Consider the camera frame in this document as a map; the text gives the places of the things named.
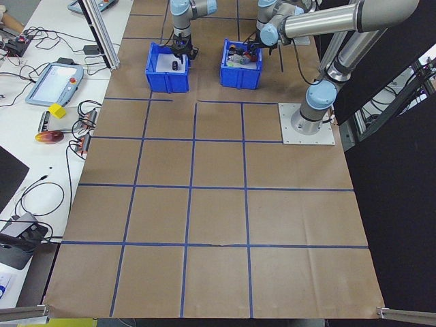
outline blue tape line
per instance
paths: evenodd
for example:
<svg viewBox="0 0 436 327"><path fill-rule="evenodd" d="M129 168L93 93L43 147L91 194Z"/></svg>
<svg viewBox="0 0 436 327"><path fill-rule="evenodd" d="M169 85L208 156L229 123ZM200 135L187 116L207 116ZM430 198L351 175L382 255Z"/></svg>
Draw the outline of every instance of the blue tape line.
<svg viewBox="0 0 436 327"><path fill-rule="evenodd" d="M140 138L138 136L93 136L93 138L101 138L103 140L146 140L146 141L173 141L173 142L192 142L192 138ZM227 142L227 143L259 143L259 144L283 144L282 141L272 140L220 140L220 139L208 139L198 138L196 142Z"/></svg>
<svg viewBox="0 0 436 327"><path fill-rule="evenodd" d="M153 40L161 43L160 37L124 36L123 40Z"/></svg>
<svg viewBox="0 0 436 327"><path fill-rule="evenodd" d="M193 172L194 172L194 161L196 158L196 127L197 127L197 111L198 104L196 104L193 115L193 131L192 131L192 150L191 150L191 174L189 176L189 193L188 193L188 207L186 213L186 229L185 229L185 250L183 254L183 276L182 276L182 292L181 292L181 303L180 303L180 317L183 317L185 312L185 288L186 288L186 270L187 270L187 257L188 257L188 246L189 241L189 220L191 218L191 197L192 197L192 184L193 184Z"/></svg>
<svg viewBox="0 0 436 327"><path fill-rule="evenodd" d="M79 183L79 186L89 187L150 187L156 189L235 189L244 190L245 187L233 186L188 186L188 185L146 185L146 184L110 184L110 183ZM353 189L304 189L280 187L247 187L248 191L283 191L283 192L354 192Z"/></svg>
<svg viewBox="0 0 436 327"><path fill-rule="evenodd" d="M242 136L245 140L245 120L244 120L244 105L240 105L240 119L242 122ZM248 265L248 294L249 294L249 308L250 318L254 317L253 313L253 283L251 279L251 252L250 252L250 223L249 223L249 210L248 210L248 191L247 191L247 154L245 150L245 143L243 143L243 165L244 165L244 198L245 198L245 227L247 230L247 265Z"/></svg>
<svg viewBox="0 0 436 327"><path fill-rule="evenodd" d="M153 14L130 14L130 16L164 17L164 15L153 15Z"/></svg>
<svg viewBox="0 0 436 327"><path fill-rule="evenodd" d="M146 133L146 129L147 129L147 123L149 121L150 106L151 106L151 102L149 101L149 104L147 106L147 114L146 114L145 122L144 122L144 128L142 129L142 137L145 137L145 133ZM142 140L141 141L141 146L140 146L140 149L139 149L139 154L138 154L138 163L136 164L134 186L133 186L133 188L131 190L129 210L127 212L127 219L126 219L125 227L124 227L123 245L121 246L120 260L119 260L119 263L118 263L118 270L116 272L114 294L113 294L113 297L112 297L112 304L110 306L110 314L109 314L110 317L112 317L113 314L114 314L116 295L118 294L119 279L120 279L120 275L121 275L121 267L123 265L123 257L124 257L124 250L125 250L125 241L127 240L127 233L129 231L131 210L132 210L132 207L133 207L133 204L134 204L134 198L135 198L135 192L136 192L136 184L138 182L138 175L139 175L139 169L140 169L143 149L144 149L144 141Z"/></svg>
<svg viewBox="0 0 436 327"><path fill-rule="evenodd" d="M205 104L278 104L277 102L244 102L244 101L215 101L215 100L198 100Z"/></svg>
<svg viewBox="0 0 436 327"><path fill-rule="evenodd" d="M249 249L369 249L368 245L299 245L299 244L207 244L207 243L159 243L159 242L120 242L120 241L89 241L63 240L63 245L105 245L129 247L230 247Z"/></svg>
<svg viewBox="0 0 436 327"><path fill-rule="evenodd" d="M353 189L305 189L280 187L248 187L249 191L287 191L287 192L354 192Z"/></svg>
<svg viewBox="0 0 436 327"><path fill-rule="evenodd" d="M105 97L105 100L122 100L122 101L158 101L173 102L171 99L151 99L146 97Z"/></svg>

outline yellow block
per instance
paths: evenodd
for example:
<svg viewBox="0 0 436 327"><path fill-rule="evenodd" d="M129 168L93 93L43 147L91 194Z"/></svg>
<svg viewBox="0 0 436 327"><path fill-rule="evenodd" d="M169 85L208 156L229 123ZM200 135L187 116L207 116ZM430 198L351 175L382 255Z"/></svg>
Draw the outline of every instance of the yellow block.
<svg viewBox="0 0 436 327"><path fill-rule="evenodd" d="M60 104L52 104L50 107L48 107L48 111L50 111L53 116L59 119L67 114L63 106Z"/></svg>

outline metal mounting plate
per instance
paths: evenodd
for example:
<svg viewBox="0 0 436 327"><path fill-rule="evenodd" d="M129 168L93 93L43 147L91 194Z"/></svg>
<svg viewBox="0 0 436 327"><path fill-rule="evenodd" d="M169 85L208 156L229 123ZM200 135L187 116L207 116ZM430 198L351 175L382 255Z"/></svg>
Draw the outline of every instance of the metal mounting plate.
<svg viewBox="0 0 436 327"><path fill-rule="evenodd" d="M292 115L300 109L301 104L279 104L281 135L284 144L300 145L335 145L333 130L330 123L322 124L314 135L298 133L291 125Z"/></svg>

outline white robot arm segment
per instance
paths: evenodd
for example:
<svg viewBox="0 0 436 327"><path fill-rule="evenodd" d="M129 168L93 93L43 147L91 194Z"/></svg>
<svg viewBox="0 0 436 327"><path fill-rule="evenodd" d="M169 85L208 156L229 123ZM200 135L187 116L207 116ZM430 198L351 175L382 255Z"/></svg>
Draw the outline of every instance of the white robot arm segment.
<svg viewBox="0 0 436 327"><path fill-rule="evenodd" d="M340 31L363 33L387 29L409 18L418 3L419 0L360 0L352 5L287 17L282 33L292 39Z"/></svg>

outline blue plastic bin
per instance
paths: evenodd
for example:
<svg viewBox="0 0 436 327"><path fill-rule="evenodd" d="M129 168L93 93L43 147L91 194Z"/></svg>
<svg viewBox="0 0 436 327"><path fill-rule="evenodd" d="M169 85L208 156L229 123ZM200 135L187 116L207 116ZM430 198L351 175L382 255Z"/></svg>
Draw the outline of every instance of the blue plastic bin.
<svg viewBox="0 0 436 327"><path fill-rule="evenodd" d="M161 53L170 54L168 47L161 47L154 42L150 45L145 76L153 92L184 93L189 91L189 59L185 56L186 65L183 73L156 72L157 59Z"/></svg>
<svg viewBox="0 0 436 327"><path fill-rule="evenodd" d="M223 59L221 61L221 85L223 87L236 87L237 89L256 89L259 85L260 74L262 72L262 50L258 49L258 62L256 69L247 69L227 66L229 47L234 44L238 48L247 49L242 42L231 42L224 40Z"/></svg>

